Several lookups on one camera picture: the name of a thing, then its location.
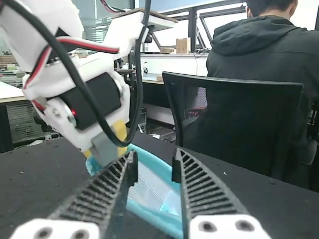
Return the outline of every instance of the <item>chair backrest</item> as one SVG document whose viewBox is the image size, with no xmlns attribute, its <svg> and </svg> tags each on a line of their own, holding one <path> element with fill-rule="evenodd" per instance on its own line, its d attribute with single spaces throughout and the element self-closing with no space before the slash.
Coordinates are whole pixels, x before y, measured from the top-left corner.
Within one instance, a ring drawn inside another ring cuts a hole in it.
<svg viewBox="0 0 319 239">
<path fill-rule="evenodd" d="M 301 83 L 162 75 L 177 145 L 282 178 Z"/>
</svg>

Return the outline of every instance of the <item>black hoodie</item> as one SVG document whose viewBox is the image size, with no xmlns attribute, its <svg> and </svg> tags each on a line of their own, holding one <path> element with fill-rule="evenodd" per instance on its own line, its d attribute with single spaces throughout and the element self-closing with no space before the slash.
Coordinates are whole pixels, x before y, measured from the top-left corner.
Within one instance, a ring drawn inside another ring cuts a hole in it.
<svg viewBox="0 0 319 239">
<path fill-rule="evenodd" d="M 206 63 L 210 77 L 304 84 L 292 147 L 305 147 L 308 115 L 319 99 L 319 32 L 261 16 L 217 28 L 212 43 Z"/>
</svg>

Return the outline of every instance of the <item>black hair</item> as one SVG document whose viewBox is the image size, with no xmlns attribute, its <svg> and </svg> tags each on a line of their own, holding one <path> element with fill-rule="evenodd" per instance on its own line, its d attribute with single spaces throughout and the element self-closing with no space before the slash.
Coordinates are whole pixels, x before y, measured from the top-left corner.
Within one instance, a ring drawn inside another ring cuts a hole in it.
<svg viewBox="0 0 319 239">
<path fill-rule="evenodd" d="M 247 0 L 253 16 L 259 16 L 271 9 L 285 11 L 295 0 Z"/>
</svg>

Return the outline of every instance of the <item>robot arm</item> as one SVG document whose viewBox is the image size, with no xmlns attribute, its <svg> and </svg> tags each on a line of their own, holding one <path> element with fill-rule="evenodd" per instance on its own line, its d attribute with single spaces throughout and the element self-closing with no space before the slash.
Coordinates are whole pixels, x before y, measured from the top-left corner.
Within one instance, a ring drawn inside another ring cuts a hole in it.
<svg viewBox="0 0 319 239">
<path fill-rule="evenodd" d="M 82 81 L 94 95 L 102 116 L 117 138 L 124 140 L 125 123 L 129 121 L 130 89 L 123 77 L 114 71 L 114 61 L 128 55 L 140 37 L 143 14 L 115 18 L 104 43 L 98 44 L 81 39 L 83 26 L 71 0 L 59 0 L 54 4 L 52 1 L 39 4 L 36 0 L 19 3 L 63 44 Z M 104 134 L 90 105 L 46 40 L 18 13 L 1 4 L 0 27 L 19 66 L 26 72 L 32 71 L 23 78 L 23 93 L 40 117 L 86 155 L 94 154 L 102 166 L 123 155 L 126 149 L 114 145 Z M 104 52 L 80 59 L 74 54 L 78 46 Z"/>
</svg>

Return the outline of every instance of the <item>wooden block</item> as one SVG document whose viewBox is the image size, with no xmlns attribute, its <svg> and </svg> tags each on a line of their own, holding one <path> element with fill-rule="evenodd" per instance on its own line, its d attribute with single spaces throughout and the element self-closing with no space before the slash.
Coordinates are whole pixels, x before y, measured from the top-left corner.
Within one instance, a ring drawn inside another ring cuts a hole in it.
<svg viewBox="0 0 319 239">
<path fill-rule="evenodd" d="M 190 52 L 190 37 L 184 39 L 176 39 L 176 53 L 187 54 Z"/>
<path fill-rule="evenodd" d="M 160 49 L 160 52 L 161 52 L 161 54 L 169 54 L 169 53 L 172 53 L 172 52 L 174 52 L 174 48 L 161 48 Z"/>
<path fill-rule="evenodd" d="M 157 81 L 163 81 L 163 76 L 156 76 Z"/>
</svg>

